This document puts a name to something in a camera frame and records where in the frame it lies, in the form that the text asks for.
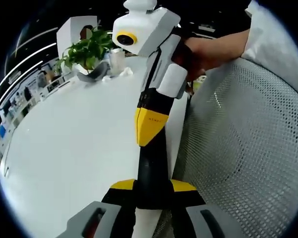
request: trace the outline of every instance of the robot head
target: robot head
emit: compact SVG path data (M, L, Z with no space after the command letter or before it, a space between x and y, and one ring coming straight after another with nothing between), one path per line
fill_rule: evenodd
M114 22L113 42L133 54L148 57L179 22L177 14L163 7L155 11L130 8L127 15Z

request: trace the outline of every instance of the white table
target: white table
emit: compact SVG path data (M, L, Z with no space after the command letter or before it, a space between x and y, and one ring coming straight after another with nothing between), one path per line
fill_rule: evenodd
M131 57L127 65L134 75L94 84L73 77L15 130L5 165L9 173L0 173L0 182L31 237L56 237L69 218L101 201L112 184L137 178L134 115L146 59ZM166 125L170 172L186 101L185 95L175 100ZM133 237L152 237L160 213L137 209Z
M13 132L14 132L15 128L17 128L17 126L20 124L20 122L24 118L24 116L22 114L22 111L29 104L31 104L31 103L33 104L33 100L34 100L34 98L32 97L30 101L25 102L23 105L21 105L18 108L18 110L14 114L13 119L9 123L8 128L6 129L3 138L0 140L0 164L1 164L1 161L2 161L2 157L3 157L4 151L6 150L6 147L9 144L9 142L11 141L11 138L12 138L12 135L13 135Z

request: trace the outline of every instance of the human hand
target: human hand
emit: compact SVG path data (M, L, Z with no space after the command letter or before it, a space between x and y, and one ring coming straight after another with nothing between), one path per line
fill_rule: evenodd
M192 82L206 70L221 66L242 55L249 30L217 39L189 38L185 44L193 52L193 60L188 70L187 81Z

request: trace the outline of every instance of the potted plant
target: potted plant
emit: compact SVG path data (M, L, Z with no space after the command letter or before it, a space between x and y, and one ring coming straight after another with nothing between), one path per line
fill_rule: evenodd
M114 47L111 35L108 31L93 28L89 39L82 39L68 47L68 54L62 54L62 58L56 63L56 70L61 72L61 64L72 69L73 64L80 64L87 71L93 70L96 63L104 58L107 50Z

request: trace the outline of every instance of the white robot casing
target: white robot casing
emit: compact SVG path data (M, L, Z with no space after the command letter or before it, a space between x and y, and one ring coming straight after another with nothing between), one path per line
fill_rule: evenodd
M113 42L139 56L148 57L169 36L172 29L180 22L180 17L166 8L155 11L131 10L114 22ZM128 32L136 36L137 41L130 46L117 41L120 32Z

